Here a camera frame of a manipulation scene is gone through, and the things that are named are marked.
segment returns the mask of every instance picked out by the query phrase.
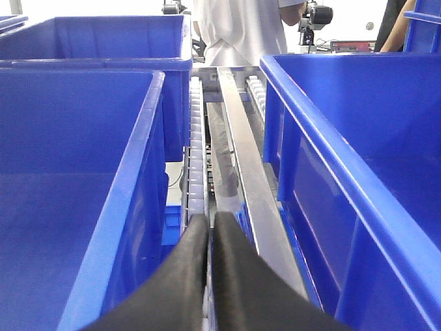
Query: blue crate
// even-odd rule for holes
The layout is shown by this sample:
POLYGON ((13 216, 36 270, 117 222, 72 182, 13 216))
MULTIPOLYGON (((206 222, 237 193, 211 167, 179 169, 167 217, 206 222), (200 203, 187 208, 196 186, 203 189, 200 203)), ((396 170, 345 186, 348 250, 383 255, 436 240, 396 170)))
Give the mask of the blue crate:
POLYGON ((441 330, 441 57, 260 65, 264 158, 324 309, 356 330, 441 330))
POLYGON ((405 12, 409 27, 404 43, 405 52, 441 51, 441 1, 417 0, 415 10, 405 12))
POLYGON ((0 69, 1 330, 80 328, 160 265, 163 80, 0 69))
POLYGON ((23 15, 0 16, 0 33, 18 28, 19 26, 22 26, 27 20, 28 17, 23 15))
POLYGON ((165 72, 166 161, 189 145, 188 15, 55 17, 0 36, 1 66, 146 68, 165 72))

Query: black rubber flap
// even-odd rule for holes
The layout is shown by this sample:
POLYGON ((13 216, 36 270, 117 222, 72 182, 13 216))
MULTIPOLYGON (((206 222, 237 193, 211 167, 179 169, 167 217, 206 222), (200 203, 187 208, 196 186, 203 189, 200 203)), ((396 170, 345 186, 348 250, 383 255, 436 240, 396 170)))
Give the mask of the black rubber flap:
POLYGON ((219 331, 351 330, 277 276, 227 212, 215 216, 213 282, 219 331))
POLYGON ((87 331, 201 331, 208 223, 194 215, 178 245, 133 295, 87 331))

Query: bin wall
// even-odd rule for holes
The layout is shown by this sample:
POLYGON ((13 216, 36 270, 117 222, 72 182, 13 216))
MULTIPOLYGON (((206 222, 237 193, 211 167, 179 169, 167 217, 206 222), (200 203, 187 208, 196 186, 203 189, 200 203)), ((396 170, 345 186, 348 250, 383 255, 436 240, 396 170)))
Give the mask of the bin wall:
POLYGON ((0 67, 164 71, 165 158, 182 161, 189 145, 189 25, 187 15, 55 17, 0 36, 0 67))
POLYGON ((430 54, 261 63, 278 199, 325 310, 357 330, 441 325, 440 65, 430 54))
POLYGON ((417 0, 415 10, 406 12, 409 18, 405 52, 441 51, 441 2, 439 0, 417 0))

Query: white shirt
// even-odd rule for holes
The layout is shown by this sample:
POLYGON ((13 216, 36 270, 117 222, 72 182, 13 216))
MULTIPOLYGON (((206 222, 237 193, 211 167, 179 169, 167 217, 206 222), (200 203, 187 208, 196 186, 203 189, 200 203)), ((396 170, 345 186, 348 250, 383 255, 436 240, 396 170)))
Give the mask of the white shirt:
POLYGON ((263 54, 287 52, 279 8, 305 0, 194 0, 208 66, 258 66, 263 54))

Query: aluminum rail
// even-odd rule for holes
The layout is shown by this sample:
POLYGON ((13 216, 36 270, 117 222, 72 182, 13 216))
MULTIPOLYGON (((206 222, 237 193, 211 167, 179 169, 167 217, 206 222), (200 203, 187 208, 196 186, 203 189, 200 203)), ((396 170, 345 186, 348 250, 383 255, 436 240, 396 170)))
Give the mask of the aluminum rail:
POLYGON ((248 120, 233 72, 218 67, 217 73, 257 252, 278 276, 308 299, 254 136, 250 126, 245 125, 248 120))

